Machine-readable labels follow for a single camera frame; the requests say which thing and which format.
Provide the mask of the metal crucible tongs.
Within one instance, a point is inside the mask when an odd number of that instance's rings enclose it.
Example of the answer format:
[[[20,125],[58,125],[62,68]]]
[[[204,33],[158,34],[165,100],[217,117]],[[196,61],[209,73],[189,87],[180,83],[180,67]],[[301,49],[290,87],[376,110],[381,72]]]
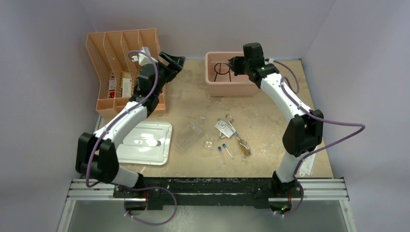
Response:
[[[226,114],[225,115],[225,119],[223,118],[218,118],[218,122],[220,121],[224,121],[234,132],[234,135],[236,136],[236,138],[238,139],[238,141],[240,140],[245,140],[240,134],[239,132],[236,130],[236,128],[233,125],[234,119],[230,114]]]

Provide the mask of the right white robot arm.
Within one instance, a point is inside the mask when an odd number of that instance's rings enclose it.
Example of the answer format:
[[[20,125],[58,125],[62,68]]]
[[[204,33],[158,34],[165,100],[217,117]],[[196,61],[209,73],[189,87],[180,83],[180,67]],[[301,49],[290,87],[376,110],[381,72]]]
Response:
[[[322,142],[323,113],[298,98],[298,91],[293,91],[276,63],[264,57],[259,43],[245,44],[243,52],[209,52],[205,56],[205,82],[210,97],[253,96],[261,90],[281,110],[288,121],[282,137],[285,154],[273,173],[271,190],[282,197],[296,182],[303,160]]]

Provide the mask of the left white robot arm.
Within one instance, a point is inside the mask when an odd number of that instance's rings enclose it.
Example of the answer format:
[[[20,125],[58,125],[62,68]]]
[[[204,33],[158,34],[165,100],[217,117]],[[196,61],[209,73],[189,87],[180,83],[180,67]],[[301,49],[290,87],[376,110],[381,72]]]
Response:
[[[88,188],[99,183],[121,185],[131,197],[137,198],[144,193],[144,176],[121,166],[117,149],[124,138],[154,112],[162,88],[183,70],[186,57],[160,52],[159,56],[165,60],[162,63],[145,50],[131,50],[127,56],[141,66],[135,93],[104,127],[79,137],[75,170],[85,176]]]

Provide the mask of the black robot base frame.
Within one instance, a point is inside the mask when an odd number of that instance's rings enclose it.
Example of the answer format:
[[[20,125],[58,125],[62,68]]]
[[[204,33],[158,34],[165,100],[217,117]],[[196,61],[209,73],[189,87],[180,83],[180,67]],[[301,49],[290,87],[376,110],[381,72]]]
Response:
[[[288,212],[292,201],[303,195],[300,183],[281,184],[272,177],[144,177],[143,191],[115,187],[114,198],[140,199],[149,210],[177,206],[252,206],[256,209]]]

